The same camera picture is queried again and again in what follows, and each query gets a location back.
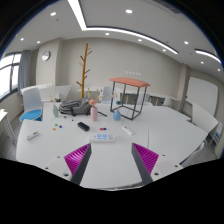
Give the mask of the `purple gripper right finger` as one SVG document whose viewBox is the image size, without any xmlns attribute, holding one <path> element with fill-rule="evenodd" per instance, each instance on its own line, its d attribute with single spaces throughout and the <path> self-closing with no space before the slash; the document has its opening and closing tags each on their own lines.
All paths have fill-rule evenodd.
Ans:
<svg viewBox="0 0 224 224">
<path fill-rule="evenodd" d="M 152 183 L 151 173 L 159 155 L 136 143 L 132 144 L 132 155 L 140 173 L 142 183 L 144 185 Z"/>
</svg>

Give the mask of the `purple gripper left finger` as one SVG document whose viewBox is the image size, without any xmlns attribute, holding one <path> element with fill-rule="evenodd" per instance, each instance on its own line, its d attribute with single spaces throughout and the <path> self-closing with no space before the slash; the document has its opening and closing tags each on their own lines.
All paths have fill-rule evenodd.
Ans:
<svg viewBox="0 0 224 224">
<path fill-rule="evenodd" d="M 76 185 L 79 185 L 82 181 L 91 153 L 91 144 L 86 144 L 64 157 L 72 174 L 71 181 Z"/>
</svg>

